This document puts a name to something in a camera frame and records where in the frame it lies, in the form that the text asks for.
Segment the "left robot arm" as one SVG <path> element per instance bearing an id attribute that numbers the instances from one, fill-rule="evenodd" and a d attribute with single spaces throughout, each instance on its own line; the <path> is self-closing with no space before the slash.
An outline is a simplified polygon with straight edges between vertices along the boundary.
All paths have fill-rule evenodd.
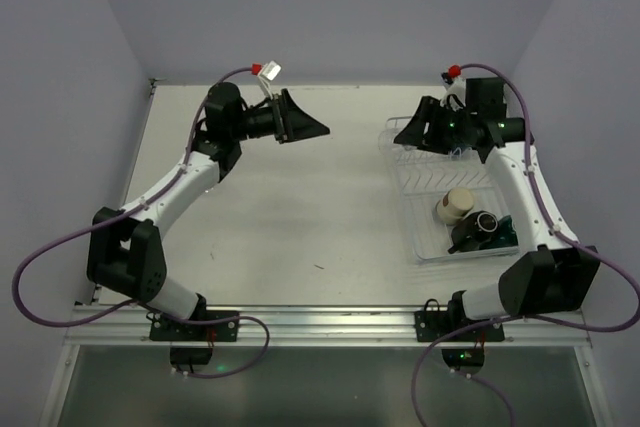
<path id="1" fill-rule="evenodd" d="M 266 136 L 292 143 L 327 136 L 288 90 L 249 107 L 231 82 L 212 86 L 200 106 L 181 160 L 153 187 L 118 210 L 93 219 L 88 279 L 172 320 L 199 322 L 206 302 L 168 273 L 163 238 L 204 193 L 221 183 L 242 155 L 242 142 Z"/>

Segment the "beige cup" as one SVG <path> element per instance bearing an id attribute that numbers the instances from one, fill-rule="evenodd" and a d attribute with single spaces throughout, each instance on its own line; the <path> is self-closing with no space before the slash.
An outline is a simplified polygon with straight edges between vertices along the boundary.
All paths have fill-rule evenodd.
<path id="1" fill-rule="evenodd" d="M 464 187 L 450 189 L 437 203 L 436 214 L 445 225 L 460 222 L 475 206 L 471 190 Z"/>

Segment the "black mug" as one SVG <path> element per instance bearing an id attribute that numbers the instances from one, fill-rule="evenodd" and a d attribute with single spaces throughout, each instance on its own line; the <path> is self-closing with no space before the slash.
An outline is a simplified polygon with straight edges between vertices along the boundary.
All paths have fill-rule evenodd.
<path id="1" fill-rule="evenodd" d="M 482 210 L 469 214 L 451 230 L 452 245 L 449 247 L 448 253 L 479 250 L 481 246 L 495 237 L 498 226 L 497 217 L 488 211 Z"/>

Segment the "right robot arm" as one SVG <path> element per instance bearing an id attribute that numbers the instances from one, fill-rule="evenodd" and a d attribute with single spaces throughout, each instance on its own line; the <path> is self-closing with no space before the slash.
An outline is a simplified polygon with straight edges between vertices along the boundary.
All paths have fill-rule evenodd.
<path id="1" fill-rule="evenodd" d="M 494 283 L 456 293 L 464 318 L 533 317 L 581 308 L 601 261 L 564 223 L 538 168 L 526 116 L 482 115 L 458 76 L 442 98 L 421 98 L 394 142 L 436 154 L 474 150 L 511 215 L 519 258 Z"/>

